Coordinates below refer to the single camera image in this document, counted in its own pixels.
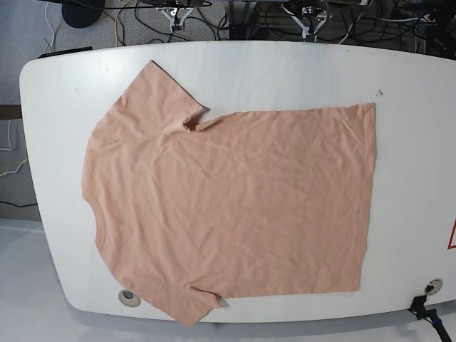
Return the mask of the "peach pink T-shirt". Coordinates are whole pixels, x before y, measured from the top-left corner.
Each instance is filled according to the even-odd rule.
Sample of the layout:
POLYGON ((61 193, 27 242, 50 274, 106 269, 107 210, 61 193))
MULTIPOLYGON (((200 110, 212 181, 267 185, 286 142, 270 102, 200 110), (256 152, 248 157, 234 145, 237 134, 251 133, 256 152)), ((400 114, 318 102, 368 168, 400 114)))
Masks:
POLYGON ((115 280, 184 326, 223 299, 356 291, 374 104, 204 112, 149 62, 91 133, 82 195, 115 280))

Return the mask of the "black round stand base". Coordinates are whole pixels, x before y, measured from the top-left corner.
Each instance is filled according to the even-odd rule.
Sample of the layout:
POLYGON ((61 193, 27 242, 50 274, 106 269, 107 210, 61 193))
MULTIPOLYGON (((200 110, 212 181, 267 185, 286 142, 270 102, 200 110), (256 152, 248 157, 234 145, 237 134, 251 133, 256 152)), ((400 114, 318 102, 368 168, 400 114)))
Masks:
POLYGON ((72 28, 84 29, 92 26, 103 13, 105 0, 63 1, 63 20, 72 28))

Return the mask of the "black aluminium frame post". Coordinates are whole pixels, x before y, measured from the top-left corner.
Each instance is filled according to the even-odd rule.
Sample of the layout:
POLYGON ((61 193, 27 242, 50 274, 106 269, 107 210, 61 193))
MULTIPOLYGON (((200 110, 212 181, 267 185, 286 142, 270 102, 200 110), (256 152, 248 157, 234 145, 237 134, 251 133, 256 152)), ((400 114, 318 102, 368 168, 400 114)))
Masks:
POLYGON ((226 1, 230 41, 248 41, 257 22, 256 6, 258 1, 226 1))

